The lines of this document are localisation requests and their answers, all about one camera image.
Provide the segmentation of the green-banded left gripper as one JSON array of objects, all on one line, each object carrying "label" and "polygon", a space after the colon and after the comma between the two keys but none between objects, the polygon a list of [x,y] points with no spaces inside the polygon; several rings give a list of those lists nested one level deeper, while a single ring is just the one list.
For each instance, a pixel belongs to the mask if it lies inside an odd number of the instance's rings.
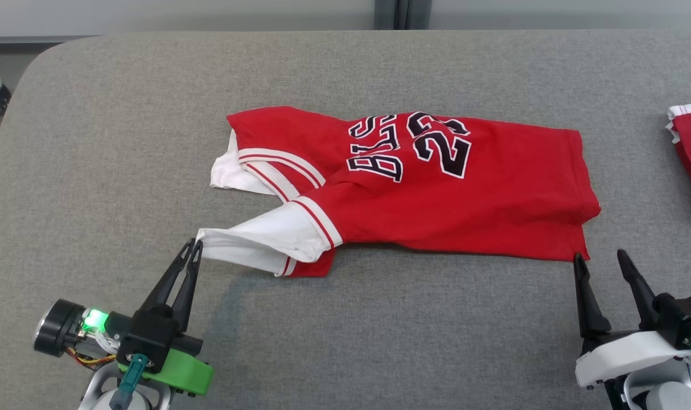
[{"label": "green-banded left gripper", "polygon": [[186,334],[202,253],[203,242],[189,239],[132,317],[57,300],[34,330],[34,350],[91,370],[86,397],[207,394],[215,372],[198,358],[202,340]]}]

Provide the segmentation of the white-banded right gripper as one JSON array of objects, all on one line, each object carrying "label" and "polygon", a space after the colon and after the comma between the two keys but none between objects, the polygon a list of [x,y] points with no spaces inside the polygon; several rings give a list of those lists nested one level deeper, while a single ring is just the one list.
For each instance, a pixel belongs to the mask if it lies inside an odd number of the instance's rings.
[{"label": "white-banded right gripper", "polygon": [[595,387],[598,384],[644,371],[666,361],[679,358],[685,363],[678,378],[691,388],[691,352],[673,347],[660,333],[654,330],[658,313],[653,308],[655,294],[634,261],[624,249],[617,250],[617,260],[622,277],[629,283],[635,306],[639,312],[639,331],[609,333],[611,325],[603,316],[590,285],[590,272],[584,257],[576,253],[573,257],[575,300],[579,317],[579,334],[583,338],[582,353],[575,361],[575,381],[580,388]]}]

